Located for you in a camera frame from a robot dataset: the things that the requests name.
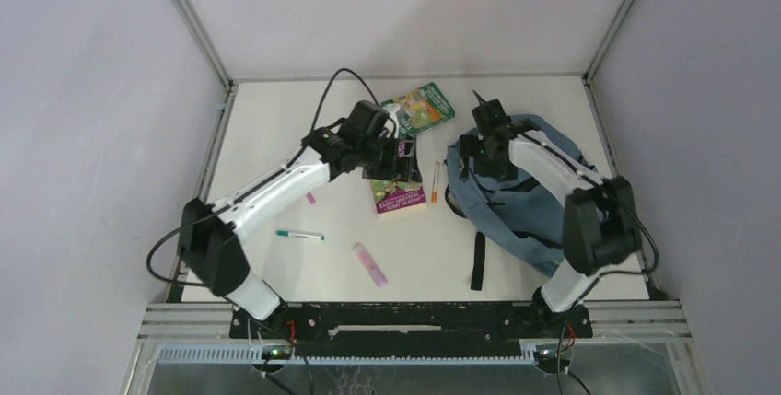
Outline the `blue student backpack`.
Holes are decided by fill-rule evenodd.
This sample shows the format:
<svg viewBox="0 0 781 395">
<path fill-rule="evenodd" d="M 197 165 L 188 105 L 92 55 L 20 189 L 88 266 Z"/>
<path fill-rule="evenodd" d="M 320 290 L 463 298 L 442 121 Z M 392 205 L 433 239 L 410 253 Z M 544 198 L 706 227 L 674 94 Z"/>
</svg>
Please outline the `blue student backpack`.
<svg viewBox="0 0 781 395">
<path fill-rule="evenodd" d="M 446 203 L 477 229 L 471 290 L 483 289 L 488 239 L 547 277 L 565 276 L 575 282 L 585 279 L 587 274 L 575 269 L 572 254 L 562 245 L 562 196 L 555 196 L 541 181 L 514 165 L 509 166 L 509 172 L 516 177 L 510 180 L 478 174 L 476 159 L 462 153 L 459 141 L 449 145 L 445 162 Z"/>
</svg>

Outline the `purple treehouse book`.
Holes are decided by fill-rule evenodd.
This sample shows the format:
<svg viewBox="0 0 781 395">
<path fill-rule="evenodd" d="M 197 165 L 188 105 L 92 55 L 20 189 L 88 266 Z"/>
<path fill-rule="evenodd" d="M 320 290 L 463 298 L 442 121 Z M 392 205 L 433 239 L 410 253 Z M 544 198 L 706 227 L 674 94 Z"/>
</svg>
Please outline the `purple treehouse book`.
<svg viewBox="0 0 781 395">
<path fill-rule="evenodd" d="M 420 182 L 400 180 L 370 180 L 376 214 L 394 215 L 418 207 L 425 207 L 427 198 Z"/>
</svg>

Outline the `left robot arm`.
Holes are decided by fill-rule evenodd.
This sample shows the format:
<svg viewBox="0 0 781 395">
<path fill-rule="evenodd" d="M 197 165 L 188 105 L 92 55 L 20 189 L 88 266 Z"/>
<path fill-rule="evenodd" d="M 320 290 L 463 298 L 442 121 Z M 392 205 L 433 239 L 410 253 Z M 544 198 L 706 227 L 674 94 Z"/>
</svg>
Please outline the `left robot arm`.
<svg viewBox="0 0 781 395">
<path fill-rule="evenodd" d="M 372 180 L 409 180 L 412 159 L 399 150 L 403 116 L 398 104 L 361 100 L 347 117 L 310 131 L 290 157 L 245 187 L 211 203 L 189 201 L 181 259 L 212 295 L 252 316 L 255 329 L 281 334 L 288 323 L 284 300 L 252 270 L 244 243 L 296 200 L 357 168 Z"/>
</svg>

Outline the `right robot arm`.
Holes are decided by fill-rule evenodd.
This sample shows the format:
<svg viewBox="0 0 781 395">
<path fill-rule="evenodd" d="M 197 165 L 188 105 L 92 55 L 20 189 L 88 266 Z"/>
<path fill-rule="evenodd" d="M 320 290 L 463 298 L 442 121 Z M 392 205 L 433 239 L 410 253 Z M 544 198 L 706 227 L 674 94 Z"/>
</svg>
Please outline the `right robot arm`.
<svg viewBox="0 0 781 395">
<path fill-rule="evenodd" d="M 602 176 L 579 147 L 538 115 L 508 115 L 497 99 L 472 110 L 475 127 L 446 153 L 446 203 L 546 277 L 533 327 L 555 336 L 601 277 L 642 248 L 631 183 Z"/>
</svg>

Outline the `orange capped white marker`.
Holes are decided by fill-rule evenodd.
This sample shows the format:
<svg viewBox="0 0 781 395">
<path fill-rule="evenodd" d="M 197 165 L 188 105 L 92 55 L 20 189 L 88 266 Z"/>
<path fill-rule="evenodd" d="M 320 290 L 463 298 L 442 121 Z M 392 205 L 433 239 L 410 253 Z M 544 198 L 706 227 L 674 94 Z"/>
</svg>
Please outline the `orange capped white marker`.
<svg viewBox="0 0 781 395">
<path fill-rule="evenodd" d="M 431 185 L 431 199 L 430 203 L 437 203 L 437 196 L 438 196 L 438 175 L 440 171 L 440 162 L 435 162 L 433 172 L 432 172 L 432 185 Z"/>
</svg>

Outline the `green treehouse book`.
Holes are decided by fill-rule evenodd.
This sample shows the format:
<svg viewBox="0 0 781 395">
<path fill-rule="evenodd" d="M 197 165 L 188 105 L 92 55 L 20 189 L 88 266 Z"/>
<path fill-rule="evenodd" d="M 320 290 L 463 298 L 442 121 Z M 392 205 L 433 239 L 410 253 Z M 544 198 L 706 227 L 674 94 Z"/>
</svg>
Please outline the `green treehouse book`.
<svg viewBox="0 0 781 395">
<path fill-rule="evenodd" d="M 414 135 L 456 116 L 456 111 L 435 82 L 381 103 L 383 108 L 398 105 L 399 134 Z"/>
</svg>

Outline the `pink highlighter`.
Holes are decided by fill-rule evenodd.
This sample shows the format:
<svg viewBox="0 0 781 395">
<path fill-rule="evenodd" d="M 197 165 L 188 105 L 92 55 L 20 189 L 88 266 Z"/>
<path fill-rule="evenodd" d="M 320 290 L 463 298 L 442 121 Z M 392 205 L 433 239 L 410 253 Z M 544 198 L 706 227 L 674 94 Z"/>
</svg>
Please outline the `pink highlighter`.
<svg viewBox="0 0 781 395">
<path fill-rule="evenodd" d="M 353 247 L 353 251 L 361 264 L 367 271 L 368 275 L 372 279 L 373 283 L 378 288 L 383 288 L 388 284 L 388 280 L 382 270 L 377 265 L 376 261 L 372 257 L 368 249 L 361 243 L 356 243 Z"/>
</svg>

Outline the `teal capped white marker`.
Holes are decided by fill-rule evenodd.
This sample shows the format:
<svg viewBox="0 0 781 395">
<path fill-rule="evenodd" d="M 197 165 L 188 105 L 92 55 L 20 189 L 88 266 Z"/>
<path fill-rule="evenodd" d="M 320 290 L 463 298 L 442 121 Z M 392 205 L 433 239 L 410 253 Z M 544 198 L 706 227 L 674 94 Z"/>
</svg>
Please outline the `teal capped white marker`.
<svg viewBox="0 0 781 395">
<path fill-rule="evenodd" d="M 322 234 L 300 232 L 300 231 L 277 230 L 275 231 L 275 234 L 278 237 L 282 237 L 282 238 L 301 238 L 301 239 L 317 240 L 317 241 L 325 240 L 325 237 Z"/>
</svg>

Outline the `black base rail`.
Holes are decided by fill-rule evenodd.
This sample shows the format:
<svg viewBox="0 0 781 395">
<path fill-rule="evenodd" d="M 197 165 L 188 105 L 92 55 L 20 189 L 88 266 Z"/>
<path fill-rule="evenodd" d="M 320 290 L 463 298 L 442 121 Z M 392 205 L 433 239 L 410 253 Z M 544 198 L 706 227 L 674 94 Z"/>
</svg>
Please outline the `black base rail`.
<svg viewBox="0 0 781 395">
<path fill-rule="evenodd" d="M 512 301 L 287 303 L 264 321 L 237 309 L 229 326 L 232 339 L 290 341 L 310 360 L 509 358 L 523 341 L 592 335 L 583 306 L 545 315 Z"/>
</svg>

